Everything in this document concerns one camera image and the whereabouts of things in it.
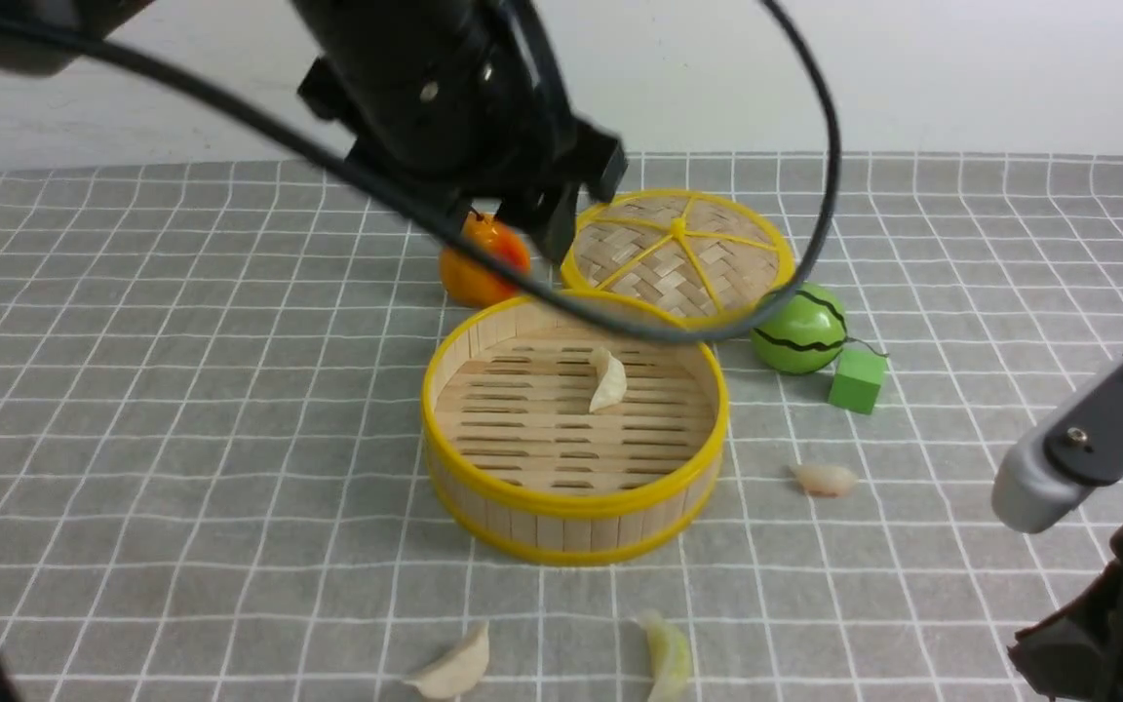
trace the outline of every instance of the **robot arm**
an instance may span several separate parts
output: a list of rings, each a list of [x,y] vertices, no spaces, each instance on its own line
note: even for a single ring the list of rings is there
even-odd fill
[[[152,0],[0,0],[0,11],[106,37]],[[620,139],[570,110],[530,0],[292,0],[320,45],[300,98],[355,135],[348,161],[460,222],[474,199],[557,265],[579,188],[605,203]],[[57,74],[74,56],[0,39],[0,71]]]
[[[1123,478],[1123,357],[1079,388],[1007,453],[994,481],[1004,526],[1043,532],[1096,489]],[[1123,526],[1086,592],[1016,632],[1010,657],[1049,699],[1123,702]]]

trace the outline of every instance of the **bamboo steamer lid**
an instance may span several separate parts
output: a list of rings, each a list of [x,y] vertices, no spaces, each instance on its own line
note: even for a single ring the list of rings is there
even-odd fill
[[[562,279],[641,299],[685,326],[741,317],[794,271],[770,222],[725,197],[643,190],[579,215]]]

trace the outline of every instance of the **green block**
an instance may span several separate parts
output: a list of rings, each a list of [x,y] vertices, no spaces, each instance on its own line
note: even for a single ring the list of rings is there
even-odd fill
[[[886,358],[864,348],[843,348],[834,382],[830,385],[830,404],[861,414],[873,414],[878,392],[886,380]]]

